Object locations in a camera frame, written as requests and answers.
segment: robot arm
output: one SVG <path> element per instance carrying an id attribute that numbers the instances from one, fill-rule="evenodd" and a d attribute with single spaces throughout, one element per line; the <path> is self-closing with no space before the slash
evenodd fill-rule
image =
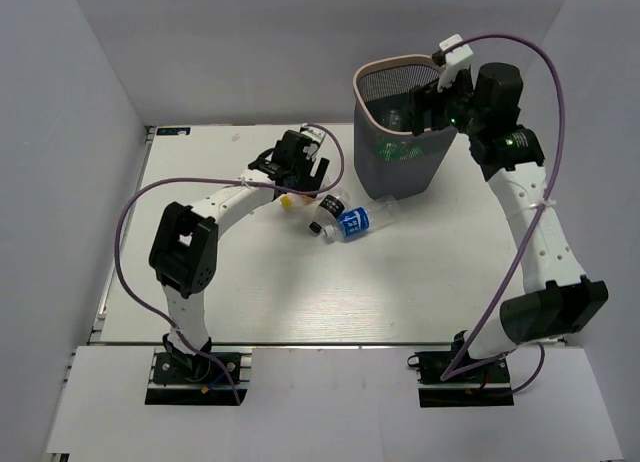
<path id="1" fill-rule="evenodd" d="M 177 330 L 193 347 L 210 352 L 204 290 L 216 271 L 218 240 L 243 217 L 277 199 L 281 192 L 273 185 L 305 192 L 319 190 L 329 161 L 321 159 L 313 176 L 311 171 L 324 137 L 313 128 L 289 130 L 273 149 L 248 165 L 239 185 L 224 187 L 189 206 L 173 202 L 166 207 L 149 264 L 167 297 L 169 316 L 177 325 L 163 337 L 163 345 L 194 377 L 208 362 L 182 343 Z M 252 182 L 272 187 L 250 186 Z"/>
<path id="2" fill-rule="evenodd" d="M 469 136 L 470 152 L 498 198 L 520 245 L 546 189 L 544 154 L 533 131 L 517 123 L 523 82 L 508 64 L 483 65 L 473 85 L 468 45 L 442 55 L 456 35 L 433 55 L 441 77 L 410 91 L 407 117 L 414 135 L 448 126 Z M 591 282 L 576 260 L 553 207 L 547 207 L 522 259 L 524 295 L 502 302 L 465 354 L 472 361 L 518 345 L 581 330 L 608 298 L 604 282 Z M 456 336 L 460 347 L 466 332 Z"/>

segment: blue label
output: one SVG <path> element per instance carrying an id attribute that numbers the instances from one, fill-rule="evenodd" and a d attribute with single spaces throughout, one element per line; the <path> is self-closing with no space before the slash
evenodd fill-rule
<path id="1" fill-rule="evenodd" d="M 344 227 L 345 237 L 364 232 L 369 228 L 369 217 L 367 216 L 367 211 L 362 207 L 345 212 L 338 217 L 338 222 Z"/>

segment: gray trash can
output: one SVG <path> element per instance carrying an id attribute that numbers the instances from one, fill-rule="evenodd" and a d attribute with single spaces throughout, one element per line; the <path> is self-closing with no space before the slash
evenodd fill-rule
<path id="1" fill-rule="evenodd" d="M 439 75 L 426 55 L 372 62 L 354 75 L 354 165 L 372 199 L 424 192 L 449 150 L 455 129 L 426 130 L 414 137 L 406 116 L 409 90 Z"/>

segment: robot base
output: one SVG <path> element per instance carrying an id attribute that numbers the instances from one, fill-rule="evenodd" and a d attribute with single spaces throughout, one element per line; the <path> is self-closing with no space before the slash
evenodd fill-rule
<path id="1" fill-rule="evenodd" d="M 248 382 L 241 378 L 243 354 L 223 352 L 213 355 L 227 366 L 236 384 L 240 400 L 243 401 L 248 388 Z M 194 380 L 193 374 L 183 368 L 170 354 L 158 352 L 151 369 L 144 403 L 145 405 L 237 405 L 224 375 L 215 385 L 209 386 L 220 375 L 222 371 L 212 363 L 207 374 Z"/>
<path id="2" fill-rule="evenodd" d="M 420 407 L 496 407 L 513 405 L 510 376 L 504 360 L 446 382 L 440 376 L 451 362 L 450 351 L 417 352 L 407 364 L 418 372 Z"/>

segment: wall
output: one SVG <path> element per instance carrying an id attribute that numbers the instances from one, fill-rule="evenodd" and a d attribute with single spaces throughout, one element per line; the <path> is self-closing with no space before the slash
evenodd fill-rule
<path id="1" fill-rule="evenodd" d="M 40 460 L 144 130 L 75 0 L 0 0 L 0 457 Z"/>
<path id="2" fill-rule="evenodd" d="M 563 0 L 78 0 L 146 124 L 352 120 L 351 80 L 450 35 L 541 42 Z M 526 67 L 504 42 L 475 49 Z"/>
<path id="3" fill-rule="evenodd" d="M 567 141 L 555 198 L 567 237 L 609 302 L 577 337 L 598 379 L 625 460 L 640 460 L 640 0 L 567 0 L 544 47 L 567 99 Z M 556 104 L 535 62 L 525 79 L 524 121 L 555 150 Z"/>

